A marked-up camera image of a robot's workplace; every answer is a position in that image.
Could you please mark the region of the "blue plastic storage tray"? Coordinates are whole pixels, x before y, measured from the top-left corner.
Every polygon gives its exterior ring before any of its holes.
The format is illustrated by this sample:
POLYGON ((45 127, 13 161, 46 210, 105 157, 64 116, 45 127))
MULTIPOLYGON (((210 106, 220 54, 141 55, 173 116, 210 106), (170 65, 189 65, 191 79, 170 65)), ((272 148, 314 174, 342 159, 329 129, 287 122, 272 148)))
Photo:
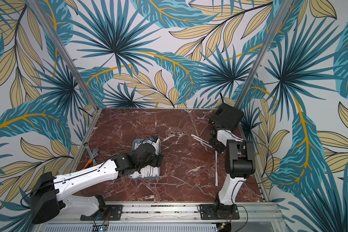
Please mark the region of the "blue plastic storage tray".
MULTIPOLYGON (((135 139, 132 144, 132 148, 136 149, 142 144, 151 144, 154 146, 156 152, 156 156, 159 156, 161 154, 161 141, 159 138, 154 139, 151 138, 145 138, 145 139, 135 139)), ((150 165, 147 165, 146 167, 142 168, 140 172, 134 172, 132 175, 129 175, 130 179, 136 179, 136 180, 144 180, 144 179, 157 179, 160 176, 160 167, 152 167, 150 165)))

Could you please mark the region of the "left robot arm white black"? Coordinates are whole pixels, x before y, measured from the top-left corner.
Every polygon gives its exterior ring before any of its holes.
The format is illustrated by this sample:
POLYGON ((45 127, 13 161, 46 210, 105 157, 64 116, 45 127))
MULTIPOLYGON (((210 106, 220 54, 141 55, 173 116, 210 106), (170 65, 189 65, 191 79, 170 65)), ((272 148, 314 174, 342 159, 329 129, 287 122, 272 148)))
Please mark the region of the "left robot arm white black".
POLYGON ((161 141, 136 140, 132 151, 113 156, 101 164, 74 173, 42 174, 30 194, 31 222, 42 224, 59 215, 79 215, 81 220, 105 220, 112 216, 100 195, 80 197, 75 193, 96 184, 113 181, 148 167, 159 168, 163 155, 161 141))

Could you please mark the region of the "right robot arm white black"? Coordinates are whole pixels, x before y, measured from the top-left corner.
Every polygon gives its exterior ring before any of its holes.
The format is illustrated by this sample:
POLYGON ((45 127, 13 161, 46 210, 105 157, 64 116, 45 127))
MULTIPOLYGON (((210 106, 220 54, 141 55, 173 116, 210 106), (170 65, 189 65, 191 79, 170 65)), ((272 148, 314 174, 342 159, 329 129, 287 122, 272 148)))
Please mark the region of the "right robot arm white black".
POLYGON ((210 134, 212 148, 218 153, 225 153, 226 171, 226 179, 214 201, 214 210, 234 211, 241 186, 256 170, 254 144, 217 125, 211 127, 210 134))

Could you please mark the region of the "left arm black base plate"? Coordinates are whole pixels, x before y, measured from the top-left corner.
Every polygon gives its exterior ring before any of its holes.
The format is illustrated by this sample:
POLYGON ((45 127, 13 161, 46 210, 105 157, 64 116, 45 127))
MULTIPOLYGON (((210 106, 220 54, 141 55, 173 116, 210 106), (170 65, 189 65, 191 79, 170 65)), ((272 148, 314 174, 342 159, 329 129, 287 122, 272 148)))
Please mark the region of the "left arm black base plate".
POLYGON ((91 216, 82 215, 81 221, 120 221, 123 205, 107 205, 91 216))

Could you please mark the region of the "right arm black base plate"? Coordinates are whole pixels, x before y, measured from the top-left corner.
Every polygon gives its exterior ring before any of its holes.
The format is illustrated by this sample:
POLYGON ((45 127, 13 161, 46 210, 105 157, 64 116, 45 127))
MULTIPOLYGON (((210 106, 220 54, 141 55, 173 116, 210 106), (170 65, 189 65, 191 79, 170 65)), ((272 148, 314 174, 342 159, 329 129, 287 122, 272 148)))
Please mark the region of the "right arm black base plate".
POLYGON ((240 219, 238 208, 236 205, 220 205, 215 204, 200 204, 197 206, 201 220, 231 220, 240 219))

